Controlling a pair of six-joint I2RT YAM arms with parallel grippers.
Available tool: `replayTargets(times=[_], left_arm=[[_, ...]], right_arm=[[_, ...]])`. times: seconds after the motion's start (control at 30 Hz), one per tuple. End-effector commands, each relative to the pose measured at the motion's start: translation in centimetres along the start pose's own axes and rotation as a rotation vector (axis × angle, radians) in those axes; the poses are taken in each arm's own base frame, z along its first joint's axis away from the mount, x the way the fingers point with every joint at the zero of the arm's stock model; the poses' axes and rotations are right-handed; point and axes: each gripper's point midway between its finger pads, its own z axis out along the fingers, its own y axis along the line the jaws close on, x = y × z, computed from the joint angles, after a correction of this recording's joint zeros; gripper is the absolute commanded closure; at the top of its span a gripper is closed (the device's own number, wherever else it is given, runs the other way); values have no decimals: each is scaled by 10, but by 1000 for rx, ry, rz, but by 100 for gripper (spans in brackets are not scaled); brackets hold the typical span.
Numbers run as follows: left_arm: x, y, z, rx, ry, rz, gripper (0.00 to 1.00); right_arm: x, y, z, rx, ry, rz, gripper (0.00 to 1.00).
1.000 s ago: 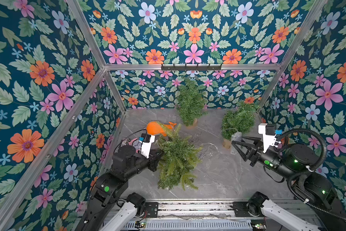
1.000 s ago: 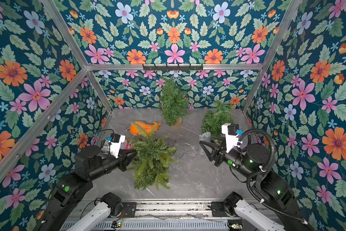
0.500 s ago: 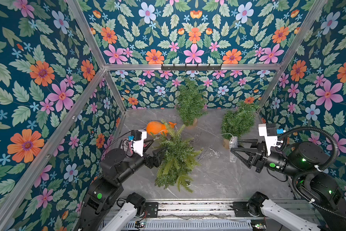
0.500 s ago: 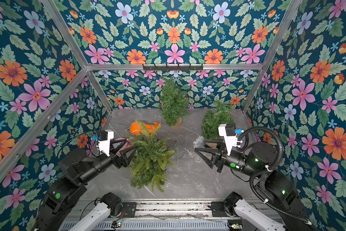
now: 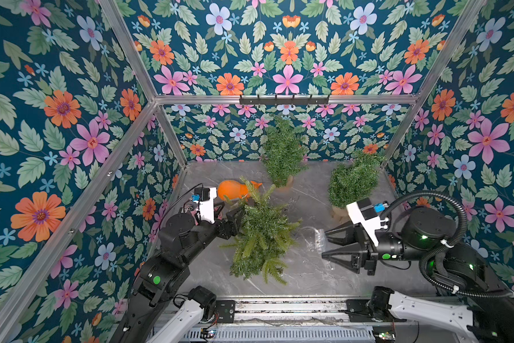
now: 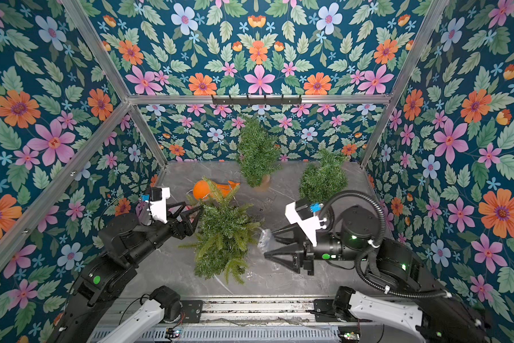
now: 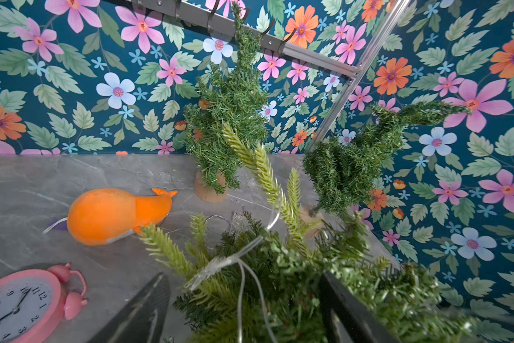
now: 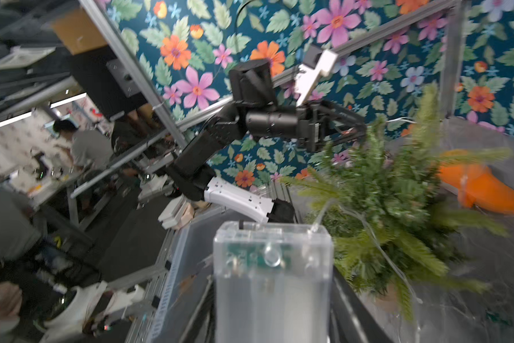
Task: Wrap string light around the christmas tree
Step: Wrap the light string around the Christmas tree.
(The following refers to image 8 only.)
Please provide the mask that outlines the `light green fern christmas tree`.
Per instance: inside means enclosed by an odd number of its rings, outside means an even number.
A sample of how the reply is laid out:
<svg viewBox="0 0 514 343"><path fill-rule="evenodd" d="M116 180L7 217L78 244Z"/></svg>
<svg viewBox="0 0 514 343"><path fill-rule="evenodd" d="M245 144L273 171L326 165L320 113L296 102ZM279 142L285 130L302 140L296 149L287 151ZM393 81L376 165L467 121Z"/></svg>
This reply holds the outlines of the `light green fern christmas tree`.
<svg viewBox="0 0 514 343"><path fill-rule="evenodd" d="M482 294L486 282L451 274L451 267L466 260L455 246L455 236L464 228L479 228L505 237L506 228L485 214L451 204L443 192L438 170L442 157L437 150L442 117L438 110L438 87L427 84L418 101L408 140L393 157L388 156L385 128L379 117L367 129L364 143L350 149L348 161L333 161L333 147L325 147L320 167L309 169L300 180L283 177L284 184L297 188L314 206L335 200L344 207L362 212L376 229L401 233L396 245L407 254L396 257L402 270L415 283L435 284L450 290ZM455 161L498 159L504 149L469 152Z"/></svg>

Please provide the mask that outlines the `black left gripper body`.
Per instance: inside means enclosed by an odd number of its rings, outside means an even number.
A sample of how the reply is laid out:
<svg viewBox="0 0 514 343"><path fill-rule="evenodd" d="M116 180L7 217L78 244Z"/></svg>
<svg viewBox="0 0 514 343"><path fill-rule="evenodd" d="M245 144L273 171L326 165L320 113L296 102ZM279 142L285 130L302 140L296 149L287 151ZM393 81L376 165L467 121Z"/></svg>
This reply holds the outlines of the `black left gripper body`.
<svg viewBox="0 0 514 343"><path fill-rule="evenodd" d="M317 152L318 144L323 139L319 103L310 103L297 108L297 145L307 152Z"/></svg>

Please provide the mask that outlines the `clear battery box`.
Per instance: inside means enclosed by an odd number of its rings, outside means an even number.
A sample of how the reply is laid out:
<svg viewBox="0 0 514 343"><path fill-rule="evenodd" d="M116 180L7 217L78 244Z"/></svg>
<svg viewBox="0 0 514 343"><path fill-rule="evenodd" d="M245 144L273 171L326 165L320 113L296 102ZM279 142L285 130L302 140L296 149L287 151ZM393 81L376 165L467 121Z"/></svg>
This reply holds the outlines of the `clear battery box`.
<svg viewBox="0 0 514 343"><path fill-rule="evenodd" d="M325 227L225 222L213 271L217 342L328 342L333 240Z"/></svg>

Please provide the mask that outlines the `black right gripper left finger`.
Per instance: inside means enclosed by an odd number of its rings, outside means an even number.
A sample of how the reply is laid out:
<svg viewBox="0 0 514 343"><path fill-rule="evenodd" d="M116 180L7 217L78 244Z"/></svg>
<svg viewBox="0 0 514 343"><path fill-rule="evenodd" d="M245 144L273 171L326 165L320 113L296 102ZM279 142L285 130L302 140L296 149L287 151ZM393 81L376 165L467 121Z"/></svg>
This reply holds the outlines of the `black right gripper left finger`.
<svg viewBox="0 0 514 343"><path fill-rule="evenodd" d="M188 321L180 342L214 343L216 333L215 313L215 280L208 279L203 295L196 306L195 312Z"/></svg>

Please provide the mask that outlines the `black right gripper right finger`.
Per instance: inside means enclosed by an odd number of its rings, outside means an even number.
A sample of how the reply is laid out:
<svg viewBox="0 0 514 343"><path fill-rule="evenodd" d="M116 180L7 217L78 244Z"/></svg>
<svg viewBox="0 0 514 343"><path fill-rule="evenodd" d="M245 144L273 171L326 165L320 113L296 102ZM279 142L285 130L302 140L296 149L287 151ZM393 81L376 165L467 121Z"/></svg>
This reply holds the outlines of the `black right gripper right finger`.
<svg viewBox="0 0 514 343"><path fill-rule="evenodd" d="M332 278L331 341L392 342L341 274L333 274Z"/></svg>

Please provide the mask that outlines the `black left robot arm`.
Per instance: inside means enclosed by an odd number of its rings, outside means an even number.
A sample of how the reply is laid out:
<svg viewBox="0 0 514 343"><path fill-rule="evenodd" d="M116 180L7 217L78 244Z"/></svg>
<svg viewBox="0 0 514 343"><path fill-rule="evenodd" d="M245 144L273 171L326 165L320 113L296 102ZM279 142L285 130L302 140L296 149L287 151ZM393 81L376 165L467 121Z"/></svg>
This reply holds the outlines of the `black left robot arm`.
<svg viewBox="0 0 514 343"><path fill-rule="evenodd" d="M334 122L341 124L332 145L365 137L364 119L332 101L310 101L299 107L278 104L265 59L243 62L229 72L233 102L226 104L204 125L164 170L181 193L192 201L224 206L259 223L292 223L295 210L284 200L258 200L243 182L230 184L218 178L207 161L218 151L247 134L260 138L295 139L308 152L321 151L325 137L333 134Z"/></svg>

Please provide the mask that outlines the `thin wire string light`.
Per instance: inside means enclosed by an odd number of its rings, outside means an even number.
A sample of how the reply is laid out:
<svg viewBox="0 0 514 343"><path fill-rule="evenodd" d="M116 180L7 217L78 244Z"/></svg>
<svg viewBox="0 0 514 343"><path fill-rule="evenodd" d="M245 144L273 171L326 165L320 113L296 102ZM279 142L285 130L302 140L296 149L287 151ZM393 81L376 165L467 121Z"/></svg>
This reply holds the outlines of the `thin wire string light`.
<svg viewBox="0 0 514 343"><path fill-rule="evenodd" d="M358 299L385 302L402 320L415 323L419 298L396 257L406 257L396 245L401 233L374 228L364 213L344 207L335 200L314 207L313 226L322 224L334 243L334 266Z"/></svg>

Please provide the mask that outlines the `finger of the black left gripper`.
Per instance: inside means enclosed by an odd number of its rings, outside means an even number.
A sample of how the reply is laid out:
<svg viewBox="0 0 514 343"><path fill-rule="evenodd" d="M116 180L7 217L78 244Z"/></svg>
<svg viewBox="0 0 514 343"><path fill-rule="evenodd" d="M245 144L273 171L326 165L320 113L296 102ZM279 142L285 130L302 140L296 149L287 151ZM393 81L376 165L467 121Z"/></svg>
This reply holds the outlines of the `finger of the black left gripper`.
<svg viewBox="0 0 514 343"><path fill-rule="evenodd" d="M325 135L325 137L320 138L316 147L317 150L324 150L328 145L335 147L343 144L352 144L356 141L361 141L363 138L363 129L351 128L342 132Z"/></svg>
<svg viewBox="0 0 514 343"><path fill-rule="evenodd" d="M324 114L330 121L341 123L349 129L356 129L359 132L366 132L364 118L354 111L341 107L333 101L323 100L319 104L321 114Z"/></svg>

